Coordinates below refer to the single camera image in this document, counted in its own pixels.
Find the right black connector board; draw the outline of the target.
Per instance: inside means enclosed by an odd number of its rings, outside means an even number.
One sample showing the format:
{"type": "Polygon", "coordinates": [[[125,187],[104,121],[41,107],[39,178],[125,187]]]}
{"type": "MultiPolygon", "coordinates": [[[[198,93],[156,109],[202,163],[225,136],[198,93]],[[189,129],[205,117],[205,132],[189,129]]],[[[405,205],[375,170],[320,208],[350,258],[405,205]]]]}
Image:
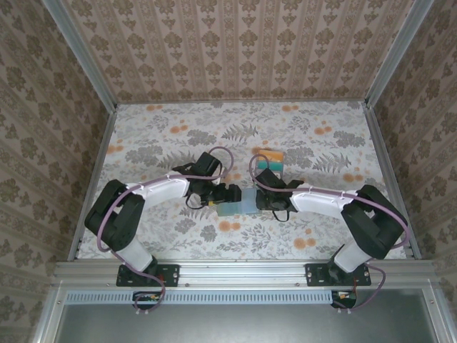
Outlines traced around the right black connector board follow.
{"type": "Polygon", "coordinates": [[[331,306],[336,309],[352,309],[357,301],[355,291],[332,291],[331,297],[331,306]]]}

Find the teal card with black stripe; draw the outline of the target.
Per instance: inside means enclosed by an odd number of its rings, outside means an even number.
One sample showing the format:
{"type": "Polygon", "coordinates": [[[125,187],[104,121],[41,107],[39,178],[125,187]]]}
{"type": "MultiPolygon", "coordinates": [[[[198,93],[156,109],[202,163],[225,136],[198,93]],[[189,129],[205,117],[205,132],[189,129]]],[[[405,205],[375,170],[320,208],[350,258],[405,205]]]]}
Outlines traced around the teal card with black stripe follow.
{"type": "Polygon", "coordinates": [[[266,160],[258,160],[256,162],[257,169],[270,169],[273,172],[282,172],[283,171],[283,163],[277,161],[270,161],[269,163],[266,160]]]}

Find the grey metal sheet panel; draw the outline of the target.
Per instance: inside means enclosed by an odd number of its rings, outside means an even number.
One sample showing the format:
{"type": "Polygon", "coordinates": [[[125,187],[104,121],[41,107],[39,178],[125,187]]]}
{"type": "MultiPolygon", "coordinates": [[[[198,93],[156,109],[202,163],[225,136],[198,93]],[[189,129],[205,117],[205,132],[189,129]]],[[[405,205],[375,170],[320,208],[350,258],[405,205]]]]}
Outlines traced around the grey metal sheet panel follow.
{"type": "Polygon", "coordinates": [[[320,305],[71,305],[55,343],[438,343],[422,309],[338,313],[320,305]]]}

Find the aluminium frame rail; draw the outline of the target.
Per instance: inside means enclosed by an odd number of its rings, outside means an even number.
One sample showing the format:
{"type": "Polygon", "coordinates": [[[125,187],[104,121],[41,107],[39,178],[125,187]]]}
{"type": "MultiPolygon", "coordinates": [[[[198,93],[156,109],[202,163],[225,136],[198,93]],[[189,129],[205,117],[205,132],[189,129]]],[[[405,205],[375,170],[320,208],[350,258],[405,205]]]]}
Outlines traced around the aluminium frame rail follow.
{"type": "Polygon", "coordinates": [[[443,292],[430,285],[423,289],[423,296],[436,341],[438,343],[454,343],[453,320],[443,292]]]}
{"type": "Polygon", "coordinates": [[[53,283],[36,327],[32,343],[54,343],[64,312],[66,291],[61,283],[53,283]]]}

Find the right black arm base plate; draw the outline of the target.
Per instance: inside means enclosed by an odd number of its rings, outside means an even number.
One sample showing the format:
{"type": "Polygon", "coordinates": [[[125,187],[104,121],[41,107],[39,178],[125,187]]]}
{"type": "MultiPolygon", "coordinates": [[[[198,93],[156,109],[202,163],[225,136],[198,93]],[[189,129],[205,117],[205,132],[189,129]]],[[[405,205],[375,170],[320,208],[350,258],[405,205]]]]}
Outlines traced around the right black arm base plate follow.
{"type": "Polygon", "coordinates": [[[368,267],[358,266],[353,272],[345,272],[327,263],[306,264],[306,282],[309,287],[371,286],[368,267]]]}

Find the left aluminium side rail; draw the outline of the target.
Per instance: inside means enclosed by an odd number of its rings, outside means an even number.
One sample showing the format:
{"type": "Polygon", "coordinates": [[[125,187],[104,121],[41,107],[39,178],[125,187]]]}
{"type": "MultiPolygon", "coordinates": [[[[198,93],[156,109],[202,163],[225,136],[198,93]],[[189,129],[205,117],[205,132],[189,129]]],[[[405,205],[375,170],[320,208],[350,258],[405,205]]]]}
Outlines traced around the left aluminium side rail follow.
{"type": "Polygon", "coordinates": [[[116,118],[117,118],[117,113],[116,113],[116,110],[114,110],[114,112],[109,114],[108,121],[106,123],[104,135],[101,140],[99,152],[97,154],[97,158],[96,158],[96,161],[94,164],[94,168],[92,171],[88,189],[86,191],[86,195],[84,198],[84,203],[82,205],[81,213],[79,215],[79,220],[77,222],[76,229],[74,232],[74,238],[72,240],[71,248],[69,250],[69,254],[66,259],[68,262],[73,262],[77,258],[79,246],[80,246],[81,240],[84,236],[84,231],[86,229],[85,225],[84,225],[84,220],[86,218],[87,213],[89,212],[89,210],[91,208],[92,201],[94,200],[94,196],[96,193],[96,187],[99,182],[101,170],[104,165],[104,160],[105,160],[105,156],[106,156],[106,153],[107,153],[107,150],[109,147],[109,142],[110,142],[111,136],[114,131],[116,118]]]}

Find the green card holder wallet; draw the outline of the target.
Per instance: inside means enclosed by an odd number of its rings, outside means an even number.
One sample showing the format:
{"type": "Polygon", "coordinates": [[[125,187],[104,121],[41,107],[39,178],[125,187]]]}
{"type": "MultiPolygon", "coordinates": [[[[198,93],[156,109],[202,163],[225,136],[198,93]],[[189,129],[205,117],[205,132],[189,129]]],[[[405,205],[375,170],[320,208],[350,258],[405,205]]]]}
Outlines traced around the green card holder wallet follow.
{"type": "Polygon", "coordinates": [[[256,194],[257,191],[254,188],[242,189],[241,201],[218,204],[216,213],[219,217],[258,214],[260,210],[256,205],[256,194]]]}

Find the black connector board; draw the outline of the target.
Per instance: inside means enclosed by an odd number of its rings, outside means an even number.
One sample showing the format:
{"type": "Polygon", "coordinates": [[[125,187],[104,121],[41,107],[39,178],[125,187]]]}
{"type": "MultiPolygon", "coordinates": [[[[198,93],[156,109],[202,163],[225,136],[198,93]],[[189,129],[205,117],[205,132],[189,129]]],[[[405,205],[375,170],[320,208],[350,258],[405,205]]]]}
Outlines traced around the black connector board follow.
{"type": "Polygon", "coordinates": [[[332,291],[331,297],[331,306],[336,309],[352,309],[357,301],[355,291],[332,291]]]}
{"type": "Polygon", "coordinates": [[[132,295],[133,306],[141,311],[151,311],[161,302],[162,294],[160,291],[153,292],[134,292],[132,295]]]}

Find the right aluminium side rail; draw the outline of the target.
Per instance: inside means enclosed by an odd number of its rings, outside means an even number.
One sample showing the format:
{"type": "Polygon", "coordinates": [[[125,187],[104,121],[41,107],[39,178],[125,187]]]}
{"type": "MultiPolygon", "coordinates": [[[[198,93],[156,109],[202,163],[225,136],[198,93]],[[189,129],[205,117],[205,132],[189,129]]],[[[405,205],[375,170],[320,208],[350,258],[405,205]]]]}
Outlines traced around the right aluminium side rail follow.
{"type": "Polygon", "coordinates": [[[413,233],[410,219],[408,217],[408,212],[406,210],[406,205],[401,196],[401,191],[398,186],[396,175],[394,173],[391,160],[388,155],[388,150],[386,148],[378,121],[375,115],[374,110],[369,107],[365,102],[361,102],[363,112],[365,114],[366,122],[370,131],[371,139],[373,142],[374,149],[376,150],[376,155],[378,157],[378,163],[382,171],[384,183],[386,185],[386,191],[388,192],[389,199],[391,203],[400,211],[400,213],[405,217],[408,223],[408,228],[410,230],[410,239],[409,243],[404,247],[406,256],[408,259],[422,259],[418,244],[413,233]]]}

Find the aluminium corner post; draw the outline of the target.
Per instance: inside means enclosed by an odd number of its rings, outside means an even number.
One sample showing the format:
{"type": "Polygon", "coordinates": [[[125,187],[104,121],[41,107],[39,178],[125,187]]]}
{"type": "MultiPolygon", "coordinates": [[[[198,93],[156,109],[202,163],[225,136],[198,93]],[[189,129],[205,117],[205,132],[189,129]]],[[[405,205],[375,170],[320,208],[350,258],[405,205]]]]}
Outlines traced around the aluminium corner post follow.
{"type": "Polygon", "coordinates": [[[374,108],[381,97],[433,3],[434,0],[414,0],[365,97],[369,109],[374,108]]]}
{"type": "Polygon", "coordinates": [[[83,36],[77,29],[69,12],[66,10],[61,0],[42,1],[66,40],[66,43],[73,51],[74,56],[91,82],[92,87],[99,96],[108,114],[113,114],[116,111],[117,100],[115,100],[115,96],[109,89],[107,82],[104,80],[101,69],[91,55],[89,45],[84,42],[83,36]]]}

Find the right aluminium corner post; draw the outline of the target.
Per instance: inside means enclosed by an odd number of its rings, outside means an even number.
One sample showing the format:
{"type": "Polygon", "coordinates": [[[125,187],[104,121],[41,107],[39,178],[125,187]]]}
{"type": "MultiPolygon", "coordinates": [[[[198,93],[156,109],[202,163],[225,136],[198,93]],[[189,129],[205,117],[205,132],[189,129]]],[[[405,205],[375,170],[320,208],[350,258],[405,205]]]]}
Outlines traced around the right aluminium corner post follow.
{"type": "Polygon", "coordinates": [[[369,109],[374,108],[381,97],[433,3],[434,0],[414,0],[365,97],[369,109]]]}

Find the left lower aluminium frame rail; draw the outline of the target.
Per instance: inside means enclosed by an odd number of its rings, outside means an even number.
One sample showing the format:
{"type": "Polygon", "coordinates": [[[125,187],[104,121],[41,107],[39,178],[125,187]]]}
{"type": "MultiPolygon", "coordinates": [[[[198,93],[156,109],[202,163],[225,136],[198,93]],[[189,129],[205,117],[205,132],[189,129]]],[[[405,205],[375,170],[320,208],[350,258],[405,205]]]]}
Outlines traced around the left lower aluminium frame rail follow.
{"type": "Polygon", "coordinates": [[[66,291],[61,283],[53,283],[36,327],[32,343],[54,343],[64,312],[66,291]]]}

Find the left aluminium corner post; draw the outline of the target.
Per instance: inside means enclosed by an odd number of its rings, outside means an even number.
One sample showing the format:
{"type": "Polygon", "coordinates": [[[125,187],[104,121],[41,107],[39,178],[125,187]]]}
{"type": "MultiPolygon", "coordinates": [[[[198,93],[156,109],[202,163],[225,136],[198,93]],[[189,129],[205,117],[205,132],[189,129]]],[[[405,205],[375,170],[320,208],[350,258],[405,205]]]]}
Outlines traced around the left aluminium corner post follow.
{"type": "Polygon", "coordinates": [[[74,56],[91,82],[92,87],[99,96],[108,114],[113,114],[116,111],[117,100],[115,100],[115,96],[109,89],[107,82],[104,80],[101,69],[91,55],[89,45],[84,42],[83,36],[77,29],[69,12],[66,10],[61,0],[42,1],[66,40],[66,43],[73,51],[74,56]]]}

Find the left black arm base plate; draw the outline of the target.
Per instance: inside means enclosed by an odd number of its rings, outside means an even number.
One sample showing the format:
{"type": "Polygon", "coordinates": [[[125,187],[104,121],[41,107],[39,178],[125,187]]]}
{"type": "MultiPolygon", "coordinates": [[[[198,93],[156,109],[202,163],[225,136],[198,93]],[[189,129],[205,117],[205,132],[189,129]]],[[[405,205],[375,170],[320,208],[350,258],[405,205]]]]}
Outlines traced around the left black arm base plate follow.
{"type": "MultiPolygon", "coordinates": [[[[179,282],[180,266],[178,264],[157,264],[148,267],[144,273],[154,275],[166,287],[177,287],[179,282]]],[[[140,276],[127,266],[121,265],[116,278],[118,287],[158,287],[159,283],[149,277],[140,276]]]]}

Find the long aluminium table edge rail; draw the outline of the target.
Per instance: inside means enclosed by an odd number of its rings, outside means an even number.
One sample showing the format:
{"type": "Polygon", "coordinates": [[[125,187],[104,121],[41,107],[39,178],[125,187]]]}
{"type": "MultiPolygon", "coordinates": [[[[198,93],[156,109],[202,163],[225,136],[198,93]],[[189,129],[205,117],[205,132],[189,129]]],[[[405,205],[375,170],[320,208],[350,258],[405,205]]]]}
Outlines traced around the long aluminium table edge rail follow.
{"type": "MultiPolygon", "coordinates": [[[[184,289],[304,289],[306,264],[319,260],[163,260],[180,266],[178,288],[184,289]]],[[[53,283],[76,289],[108,289],[116,283],[120,263],[114,259],[59,262],[53,283]]],[[[418,289],[437,282],[430,261],[387,259],[370,263],[371,286],[386,273],[387,289],[418,289]]]]}

